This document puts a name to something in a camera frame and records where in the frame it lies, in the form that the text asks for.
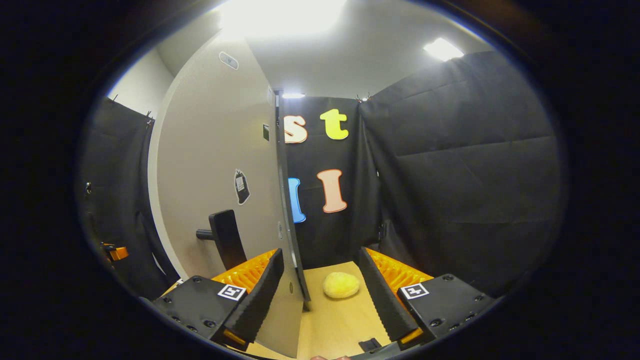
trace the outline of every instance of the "sponge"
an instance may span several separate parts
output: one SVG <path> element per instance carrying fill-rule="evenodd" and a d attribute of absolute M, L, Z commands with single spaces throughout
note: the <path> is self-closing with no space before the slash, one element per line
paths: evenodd
<path fill-rule="evenodd" d="M 346 272 L 332 272 L 324 278 L 324 293 L 334 299 L 343 299 L 357 293 L 360 281 Z"/>

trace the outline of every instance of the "open door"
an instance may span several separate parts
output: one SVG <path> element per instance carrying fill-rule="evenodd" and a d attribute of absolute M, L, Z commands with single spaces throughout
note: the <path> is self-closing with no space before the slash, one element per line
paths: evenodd
<path fill-rule="evenodd" d="M 209 229 L 210 214 L 233 211 L 248 259 L 282 248 L 284 273 L 256 341 L 296 357 L 303 295 L 286 231 L 275 103 L 244 39 L 220 31 L 165 95 L 149 151 L 149 192 L 160 239 L 183 279 L 226 270 L 215 242 L 196 237 Z"/>

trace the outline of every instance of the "light fixture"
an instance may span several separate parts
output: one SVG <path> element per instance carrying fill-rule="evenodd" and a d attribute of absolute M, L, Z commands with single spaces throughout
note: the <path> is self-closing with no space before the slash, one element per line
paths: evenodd
<path fill-rule="evenodd" d="M 282 94 L 283 99 L 300 99 L 301 97 L 304 97 L 304 96 L 305 94 L 296 94 L 296 93 L 290 93 L 290 92 L 286 92 Z"/>
<path fill-rule="evenodd" d="M 460 58 L 464 55 L 462 51 L 443 38 L 437 38 L 434 42 L 425 45 L 423 49 L 429 55 L 442 61 Z"/>
<path fill-rule="evenodd" d="M 221 28 L 245 37 L 308 35 L 331 28 L 345 1 L 230 0 L 214 11 L 220 12 Z"/>

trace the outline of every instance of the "black curtain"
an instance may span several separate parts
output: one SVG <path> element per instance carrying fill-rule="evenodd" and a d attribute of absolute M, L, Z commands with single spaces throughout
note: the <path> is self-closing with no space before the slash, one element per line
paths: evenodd
<path fill-rule="evenodd" d="M 493 296 L 539 260 L 559 204 L 557 140 L 503 56 L 432 66 L 359 110 L 390 223 L 382 252 Z"/>
<path fill-rule="evenodd" d="M 327 136 L 320 115 L 338 109 L 347 116 L 340 122 L 349 131 L 343 140 Z M 280 121 L 287 115 L 302 116 L 308 138 L 285 144 L 289 177 L 301 181 L 300 208 L 307 219 L 295 224 L 300 257 L 304 268 L 317 268 L 352 261 L 361 246 L 377 243 L 380 224 L 380 184 L 367 148 L 358 101 L 331 97 L 283 99 Z M 339 179 L 347 208 L 325 213 L 324 189 L 317 174 L 324 170 L 342 171 Z"/>
<path fill-rule="evenodd" d="M 104 99 L 87 129 L 77 190 L 92 240 L 127 247 L 129 256 L 114 261 L 113 267 L 139 296 L 154 300 L 179 276 L 151 214 L 147 157 L 153 122 L 149 120 Z M 91 194 L 85 194 L 87 182 Z"/>

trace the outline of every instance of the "wooden table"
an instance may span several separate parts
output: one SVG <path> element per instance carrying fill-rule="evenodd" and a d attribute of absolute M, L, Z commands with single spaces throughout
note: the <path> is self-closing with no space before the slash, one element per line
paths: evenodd
<path fill-rule="evenodd" d="M 331 299 L 323 292 L 324 278 L 332 272 L 346 272 L 360 280 L 360 291 L 346 299 Z M 376 338 L 380 345 L 391 341 L 385 331 L 360 269 L 354 262 L 305 270 L 311 296 L 311 311 L 302 314 L 298 338 L 298 359 L 314 356 L 336 359 L 362 353 L 359 341 Z M 246 353 L 277 360 L 292 360 L 259 343 L 249 344 Z"/>

